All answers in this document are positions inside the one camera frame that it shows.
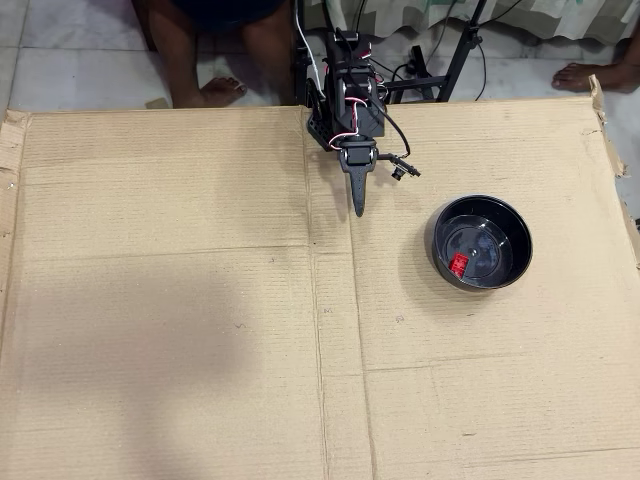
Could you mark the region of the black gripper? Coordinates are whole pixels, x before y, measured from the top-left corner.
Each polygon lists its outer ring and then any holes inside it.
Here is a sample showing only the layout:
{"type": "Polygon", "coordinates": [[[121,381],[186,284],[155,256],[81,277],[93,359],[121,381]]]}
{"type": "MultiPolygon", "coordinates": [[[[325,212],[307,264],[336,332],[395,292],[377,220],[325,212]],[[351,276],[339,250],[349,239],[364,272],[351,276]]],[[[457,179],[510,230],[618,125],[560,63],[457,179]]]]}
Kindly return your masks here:
{"type": "Polygon", "coordinates": [[[366,204],[366,181],[373,171],[378,155],[375,140],[344,140],[339,143],[338,159],[350,179],[355,214],[362,217],[366,204]]]}

